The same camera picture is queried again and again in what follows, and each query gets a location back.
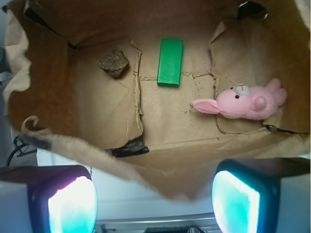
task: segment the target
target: brown rock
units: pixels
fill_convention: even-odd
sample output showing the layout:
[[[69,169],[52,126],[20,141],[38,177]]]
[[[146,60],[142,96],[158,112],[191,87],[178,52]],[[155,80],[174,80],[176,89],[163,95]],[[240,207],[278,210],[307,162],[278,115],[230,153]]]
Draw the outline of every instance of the brown rock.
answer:
[[[129,61],[124,56],[123,51],[118,50],[112,50],[109,54],[99,59],[99,67],[114,79],[121,75],[128,63]]]

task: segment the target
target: green wooden block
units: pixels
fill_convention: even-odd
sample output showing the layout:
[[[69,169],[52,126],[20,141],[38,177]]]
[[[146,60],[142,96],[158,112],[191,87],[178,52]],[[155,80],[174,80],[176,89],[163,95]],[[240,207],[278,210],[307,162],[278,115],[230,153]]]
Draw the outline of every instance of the green wooden block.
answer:
[[[160,86],[179,86],[183,58],[183,40],[162,39],[156,83]]]

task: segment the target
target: black cable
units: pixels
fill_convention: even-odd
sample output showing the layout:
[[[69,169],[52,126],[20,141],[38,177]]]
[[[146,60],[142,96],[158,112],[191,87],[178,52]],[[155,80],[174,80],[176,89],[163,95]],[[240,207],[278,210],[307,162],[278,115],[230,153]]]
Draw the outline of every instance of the black cable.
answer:
[[[10,154],[8,160],[6,161],[5,166],[9,166],[10,163],[11,163],[11,160],[12,160],[13,157],[14,157],[14,155],[15,155],[20,149],[22,149],[23,147],[26,147],[26,146],[28,146],[28,144],[24,143],[24,144],[21,144],[20,146],[16,147],[16,148],[14,149],[14,151],[12,151],[12,153]]]

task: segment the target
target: pink stuffed animal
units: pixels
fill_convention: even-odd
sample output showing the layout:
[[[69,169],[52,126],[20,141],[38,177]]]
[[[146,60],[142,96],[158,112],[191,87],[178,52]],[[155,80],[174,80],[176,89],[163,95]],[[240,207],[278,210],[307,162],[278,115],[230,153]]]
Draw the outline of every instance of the pink stuffed animal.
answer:
[[[229,119],[264,120],[273,115],[287,98],[279,79],[272,79],[266,87],[237,85],[219,94],[216,100],[198,99],[191,105],[201,113],[220,113]]]

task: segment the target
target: glowing cyan light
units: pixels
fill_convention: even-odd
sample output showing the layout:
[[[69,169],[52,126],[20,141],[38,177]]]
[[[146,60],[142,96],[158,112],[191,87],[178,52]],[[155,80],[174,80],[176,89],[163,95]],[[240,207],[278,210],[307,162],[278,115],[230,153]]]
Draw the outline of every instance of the glowing cyan light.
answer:
[[[212,187],[213,209],[224,233],[256,233],[260,194],[228,171],[218,172]]]
[[[91,233],[97,217],[94,183],[78,177],[48,200],[51,233]]]

